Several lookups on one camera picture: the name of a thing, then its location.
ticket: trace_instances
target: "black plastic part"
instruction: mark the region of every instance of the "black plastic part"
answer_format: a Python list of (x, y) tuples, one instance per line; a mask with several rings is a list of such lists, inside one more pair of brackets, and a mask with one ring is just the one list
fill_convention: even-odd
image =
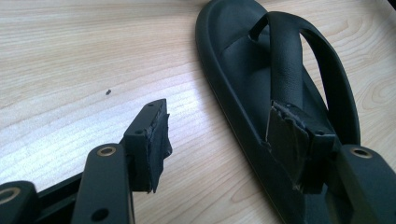
[[(120, 141), (120, 145), (129, 153), (125, 155), (125, 160), (128, 163), (128, 181), (132, 191), (155, 191), (158, 186), (158, 180), (163, 171), (163, 159), (172, 153), (168, 139), (168, 118), (165, 99), (151, 102), (143, 107), (128, 128), (129, 131), (126, 132), (126, 139), (130, 140), (128, 146), (126, 146), (124, 138)], [(142, 134), (134, 136), (134, 130), (141, 130)], [(136, 161), (143, 161), (142, 163), (145, 165), (140, 167), (141, 163), (135, 164)], [(15, 220), (17, 220), (16, 223), (23, 223), (25, 219), (28, 220), (27, 223), (70, 223), (81, 177), (82, 173), (74, 175), (39, 192), (38, 199), (36, 199), (37, 195), (33, 194), (34, 185), (32, 183), (11, 182), (0, 186), (2, 188), (9, 184), (21, 183), (24, 188), (27, 188), (23, 193), (30, 195), (23, 200), (20, 197), (16, 198), (18, 200), (13, 202), (19, 203), (19, 205), (13, 203), (15, 207), (12, 207), (12, 213), (8, 212), (11, 203), (7, 203), (6, 206), (0, 205), (0, 223), (15, 223)]]
[(42, 209), (35, 223), (71, 222), (81, 176), (82, 174), (74, 175), (38, 193)]
[(0, 223), (31, 223), (40, 211), (35, 186), (27, 181), (15, 181), (0, 186)]
[(378, 153), (342, 146), (331, 165), (339, 175), (327, 183), (333, 223), (396, 223), (396, 174)]
[(340, 147), (333, 130), (316, 122), (292, 104), (273, 101), (266, 141), (274, 159), (287, 171), (293, 188), (320, 193), (325, 160)]
[(158, 100), (143, 107), (126, 130), (121, 143), (130, 158), (129, 174), (134, 191), (156, 191), (163, 172), (163, 160), (171, 155), (168, 138), (166, 101)]
[(106, 144), (88, 155), (72, 223), (134, 223), (125, 150)]

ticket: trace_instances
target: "flip-flop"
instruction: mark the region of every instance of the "flip-flop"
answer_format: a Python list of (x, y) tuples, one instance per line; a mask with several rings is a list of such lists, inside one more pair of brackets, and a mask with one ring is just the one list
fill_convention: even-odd
[[(321, 190), (322, 159), (332, 153), (332, 144), (360, 144), (352, 91), (331, 45), (308, 21), (282, 12), (267, 13), (252, 0), (209, 2), (197, 19), (195, 32), (206, 78), (283, 220), (329, 220), (325, 190)], [(300, 35), (318, 60), (327, 106), (304, 69)], [(285, 116), (296, 113), (301, 116), (289, 118), (293, 124), (285, 124)], [(276, 120), (276, 114), (286, 122)], [(297, 134), (298, 128), (288, 128), (309, 126), (309, 120), (317, 125), (313, 128), (315, 137), (335, 137), (322, 151), (307, 152), (301, 143), (292, 142), (298, 137), (279, 136)], [(285, 145), (294, 151), (277, 150)], [(317, 159), (308, 164), (312, 158)], [(315, 178), (320, 180), (312, 186), (300, 185), (307, 180), (315, 182)]]

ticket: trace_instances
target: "black bracket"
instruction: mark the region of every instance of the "black bracket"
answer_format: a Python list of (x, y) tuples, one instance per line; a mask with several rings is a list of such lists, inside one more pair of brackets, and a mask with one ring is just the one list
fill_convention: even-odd
[(84, 172), (39, 193), (33, 183), (0, 186), (0, 222), (134, 223), (131, 191), (158, 187), (171, 155), (166, 100), (143, 107), (119, 144), (93, 149)]

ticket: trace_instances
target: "wooden table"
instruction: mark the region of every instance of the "wooden table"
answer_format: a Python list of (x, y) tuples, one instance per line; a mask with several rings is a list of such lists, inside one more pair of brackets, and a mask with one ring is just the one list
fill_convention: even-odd
[[(260, 1), (302, 16), (348, 75), (362, 145), (396, 170), (396, 12), (388, 1)], [(278, 223), (208, 83), (194, 42), (203, 0), (0, 2), (0, 184), (37, 190), (83, 170), (141, 107), (168, 102), (157, 193), (134, 193), (138, 223)], [(318, 69), (304, 45), (304, 64)]]

